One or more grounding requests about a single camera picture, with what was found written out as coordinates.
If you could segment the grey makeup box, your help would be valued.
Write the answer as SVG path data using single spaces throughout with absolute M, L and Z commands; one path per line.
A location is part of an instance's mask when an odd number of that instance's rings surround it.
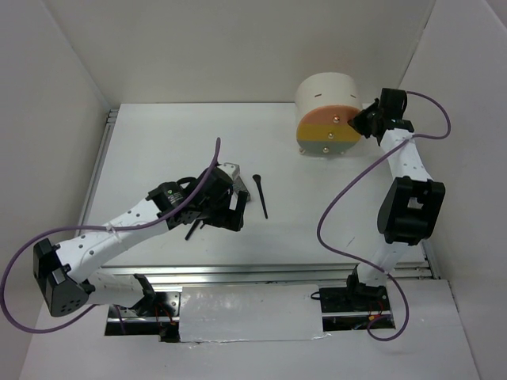
M 240 176 L 238 176 L 234 180 L 233 190 L 234 190 L 234 193 L 235 193 L 236 196 L 239 196 L 240 192 L 244 192 L 246 194 L 246 202 L 248 203 L 248 202 L 251 201 L 250 192 L 249 192 L 248 188 L 246 187 L 245 183 L 243 182 L 243 180 L 242 180 L 242 178 Z

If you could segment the round cream drawer organizer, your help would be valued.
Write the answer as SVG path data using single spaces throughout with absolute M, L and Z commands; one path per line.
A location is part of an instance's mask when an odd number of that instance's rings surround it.
M 362 110 L 362 104 L 356 83 L 347 74 L 311 75 L 295 92 L 295 108 L 301 154 L 343 154 L 360 141 L 349 121 Z

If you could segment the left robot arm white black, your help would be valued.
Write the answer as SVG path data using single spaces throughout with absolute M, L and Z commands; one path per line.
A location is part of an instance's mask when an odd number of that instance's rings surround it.
M 240 231 L 248 194 L 234 191 L 239 174 L 239 166 L 227 162 L 198 178 L 164 182 L 101 231 L 56 244 L 47 238 L 37 242 L 34 277 L 50 315 L 67 316 L 87 304 L 118 305 L 139 316 L 154 312 L 165 296 L 154 291 L 146 276 L 110 275 L 102 266 L 180 225 L 202 222 Z

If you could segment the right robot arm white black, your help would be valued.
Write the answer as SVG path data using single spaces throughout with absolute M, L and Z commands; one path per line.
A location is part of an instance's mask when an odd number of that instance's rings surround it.
M 345 302 L 354 310 L 382 300 L 387 275 L 409 247 L 432 235 L 444 200 L 445 186 L 425 169 L 414 126 L 403 117 L 407 101 L 406 91 L 384 88 L 380 98 L 349 121 L 364 137 L 375 138 L 393 177 L 377 216 L 380 247 L 371 264 L 358 264 L 347 279 Z

